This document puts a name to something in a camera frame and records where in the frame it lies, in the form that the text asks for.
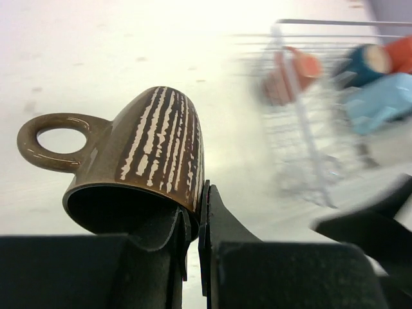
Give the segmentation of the pink dotted ceramic mug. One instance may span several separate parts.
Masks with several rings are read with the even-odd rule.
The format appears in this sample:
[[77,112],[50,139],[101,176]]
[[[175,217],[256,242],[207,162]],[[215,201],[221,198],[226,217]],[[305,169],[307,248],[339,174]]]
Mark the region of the pink dotted ceramic mug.
[[[323,66],[320,60],[297,48],[287,46],[286,50],[292,53],[292,68],[297,77],[298,93],[307,90],[323,74]],[[286,72],[286,60],[283,53],[278,51],[274,55],[277,68],[272,70],[263,82],[263,91],[273,103],[284,106],[295,100],[292,93],[290,77]]]

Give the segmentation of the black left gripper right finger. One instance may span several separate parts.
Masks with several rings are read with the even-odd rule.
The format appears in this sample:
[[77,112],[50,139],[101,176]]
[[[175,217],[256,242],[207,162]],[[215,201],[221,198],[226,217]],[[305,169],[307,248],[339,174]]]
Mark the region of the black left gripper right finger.
[[370,262],[338,243],[264,242],[206,182],[198,252],[209,308],[386,308]]

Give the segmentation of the light blue ceramic mug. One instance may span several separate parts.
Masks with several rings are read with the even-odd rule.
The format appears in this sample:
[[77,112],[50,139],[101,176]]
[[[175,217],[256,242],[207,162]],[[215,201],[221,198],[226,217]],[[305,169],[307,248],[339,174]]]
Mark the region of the light blue ceramic mug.
[[411,113],[411,75],[396,73],[382,77],[346,95],[342,103],[353,131],[368,135]]

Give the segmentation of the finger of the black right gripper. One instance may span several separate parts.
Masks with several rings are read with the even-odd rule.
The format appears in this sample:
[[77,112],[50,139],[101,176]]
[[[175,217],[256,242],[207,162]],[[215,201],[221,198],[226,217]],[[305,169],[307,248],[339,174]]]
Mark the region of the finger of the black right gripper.
[[403,174],[383,199],[361,210],[319,220],[312,229],[332,240],[360,247],[391,276],[410,277],[411,231],[395,219],[410,199],[411,176]]

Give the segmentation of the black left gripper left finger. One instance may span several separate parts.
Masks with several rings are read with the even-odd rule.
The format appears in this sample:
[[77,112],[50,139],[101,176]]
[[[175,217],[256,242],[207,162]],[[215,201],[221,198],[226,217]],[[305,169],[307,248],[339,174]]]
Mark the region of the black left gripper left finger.
[[3,236],[2,308],[181,308],[187,211],[132,235]]

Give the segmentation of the orange ceramic mug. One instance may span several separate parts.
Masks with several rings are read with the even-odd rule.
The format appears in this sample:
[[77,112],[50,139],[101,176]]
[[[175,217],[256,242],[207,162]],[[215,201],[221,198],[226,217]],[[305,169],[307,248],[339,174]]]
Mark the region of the orange ceramic mug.
[[412,37],[409,35],[385,45],[384,48],[387,51],[392,62],[392,73],[411,74],[411,41]]

